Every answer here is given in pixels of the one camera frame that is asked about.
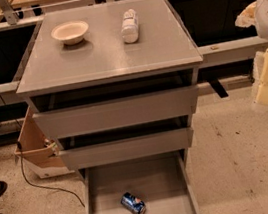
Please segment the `blue pepsi can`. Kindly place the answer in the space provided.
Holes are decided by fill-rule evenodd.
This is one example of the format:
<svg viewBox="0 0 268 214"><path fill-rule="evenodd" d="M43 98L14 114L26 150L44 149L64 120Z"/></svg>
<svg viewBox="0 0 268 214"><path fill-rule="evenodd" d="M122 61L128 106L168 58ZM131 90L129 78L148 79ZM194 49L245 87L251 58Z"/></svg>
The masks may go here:
<svg viewBox="0 0 268 214"><path fill-rule="evenodd" d="M145 214L146 205L145 202L138 197L126 192L120 199L121 205L128 209L133 214Z"/></svg>

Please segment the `grey drawer cabinet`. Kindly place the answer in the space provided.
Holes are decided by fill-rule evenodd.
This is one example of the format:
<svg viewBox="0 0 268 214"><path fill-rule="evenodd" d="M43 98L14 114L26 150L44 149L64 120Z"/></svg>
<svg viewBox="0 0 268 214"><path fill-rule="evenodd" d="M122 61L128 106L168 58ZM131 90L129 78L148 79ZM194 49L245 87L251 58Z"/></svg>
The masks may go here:
<svg viewBox="0 0 268 214"><path fill-rule="evenodd" d="M130 9L135 10L139 20L138 40L132 44L125 43L121 34L123 14ZM56 26L79 20L89 25L80 43L65 45L52 38L51 31ZM86 106L196 86L200 63L201 55L165 0L122 0L84 6L44 17L18 93L34 114ZM63 139L49 138L60 151L77 149L192 128L193 115ZM173 151L180 154L184 164L189 148Z"/></svg>

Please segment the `grey open bottom drawer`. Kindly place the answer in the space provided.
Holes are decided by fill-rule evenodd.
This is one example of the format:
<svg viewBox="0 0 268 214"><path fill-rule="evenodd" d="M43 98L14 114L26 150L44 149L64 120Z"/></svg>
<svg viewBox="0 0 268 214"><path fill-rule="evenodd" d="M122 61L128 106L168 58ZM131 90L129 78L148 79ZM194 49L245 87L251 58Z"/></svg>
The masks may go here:
<svg viewBox="0 0 268 214"><path fill-rule="evenodd" d="M200 214L179 153L92 167L85 173L86 214L133 214L126 192L145 202L145 214Z"/></svg>

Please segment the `grey middle drawer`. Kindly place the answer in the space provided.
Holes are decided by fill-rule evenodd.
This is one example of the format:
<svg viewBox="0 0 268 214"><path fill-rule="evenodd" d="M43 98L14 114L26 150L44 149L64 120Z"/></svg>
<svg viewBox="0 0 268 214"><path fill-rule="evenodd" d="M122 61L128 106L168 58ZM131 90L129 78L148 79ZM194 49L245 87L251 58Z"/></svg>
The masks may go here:
<svg viewBox="0 0 268 214"><path fill-rule="evenodd" d="M173 152L191 147L194 131L192 128L158 132L121 141L84 146L60 151L59 155L70 170L122 162L148 155Z"/></svg>

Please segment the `grey top drawer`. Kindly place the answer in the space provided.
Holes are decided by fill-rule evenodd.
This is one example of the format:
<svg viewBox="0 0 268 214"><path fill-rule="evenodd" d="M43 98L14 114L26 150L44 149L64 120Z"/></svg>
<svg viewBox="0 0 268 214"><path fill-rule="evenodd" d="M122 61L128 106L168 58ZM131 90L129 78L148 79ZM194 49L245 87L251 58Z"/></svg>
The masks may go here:
<svg viewBox="0 0 268 214"><path fill-rule="evenodd" d="M32 118L52 138L145 124L195 111L198 87L180 87L73 108L35 113Z"/></svg>

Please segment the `white plastic bottle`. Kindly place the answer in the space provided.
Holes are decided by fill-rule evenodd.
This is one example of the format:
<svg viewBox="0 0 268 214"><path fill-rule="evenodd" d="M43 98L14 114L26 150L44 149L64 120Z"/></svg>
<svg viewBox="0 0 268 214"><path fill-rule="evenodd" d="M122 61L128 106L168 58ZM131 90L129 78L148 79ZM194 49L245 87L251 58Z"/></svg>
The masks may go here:
<svg viewBox="0 0 268 214"><path fill-rule="evenodd" d="M139 36L139 20L134 9L124 12L122 19L121 35L125 43L137 42Z"/></svg>

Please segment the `white paper bowl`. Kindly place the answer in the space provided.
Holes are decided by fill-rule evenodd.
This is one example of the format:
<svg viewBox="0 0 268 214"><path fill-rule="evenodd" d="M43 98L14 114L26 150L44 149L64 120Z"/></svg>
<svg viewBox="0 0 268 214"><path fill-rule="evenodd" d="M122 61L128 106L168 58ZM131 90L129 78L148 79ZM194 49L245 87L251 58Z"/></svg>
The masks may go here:
<svg viewBox="0 0 268 214"><path fill-rule="evenodd" d="M84 39L88 28L89 25L81 20L61 23L51 31L51 36L65 45L75 45Z"/></svg>

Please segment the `brown cardboard box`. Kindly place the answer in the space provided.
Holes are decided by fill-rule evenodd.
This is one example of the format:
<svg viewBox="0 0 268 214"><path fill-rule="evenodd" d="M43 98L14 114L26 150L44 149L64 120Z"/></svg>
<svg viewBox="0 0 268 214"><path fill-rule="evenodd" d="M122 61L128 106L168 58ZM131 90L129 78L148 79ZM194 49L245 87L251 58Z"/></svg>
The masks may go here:
<svg viewBox="0 0 268 214"><path fill-rule="evenodd" d="M15 149L17 157L24 157L29 169L39 178L66 175L69 169L59 156L59 148L48 139L32 118L33 112L27 109Z"/></svg>

